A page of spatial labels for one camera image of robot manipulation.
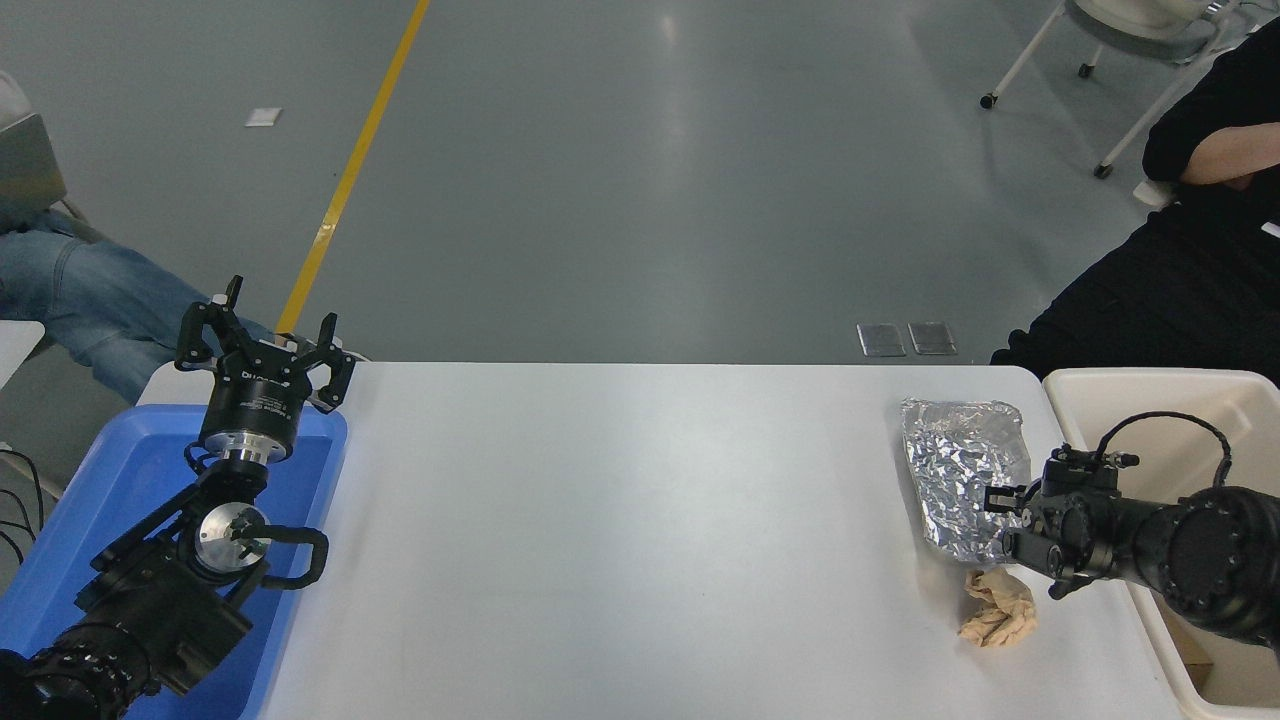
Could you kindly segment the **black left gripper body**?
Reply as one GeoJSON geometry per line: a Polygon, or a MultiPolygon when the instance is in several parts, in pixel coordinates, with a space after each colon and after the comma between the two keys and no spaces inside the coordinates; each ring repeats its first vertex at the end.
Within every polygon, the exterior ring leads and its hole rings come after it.
{"type": "Polygon", "coordinates": [[[200,446],[211,454],[244,445],[256,454],[292,454],[312,393],[307,373],[293,354],[276,350],[219,357],[200,446]]]}

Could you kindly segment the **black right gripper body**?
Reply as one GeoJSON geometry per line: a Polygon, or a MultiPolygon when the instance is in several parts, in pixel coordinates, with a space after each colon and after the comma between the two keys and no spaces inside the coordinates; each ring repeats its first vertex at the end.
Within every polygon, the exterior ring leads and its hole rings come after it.
{"type": "Polygon", "coordinates": [[[1029,533],[1043,544],[1033,557],[1055,587],[1085,587],[1114,568],[1120,541],[1120,470],[1140,464],[1135,454],[1060,447],[1029,493],[1029,533]]]}

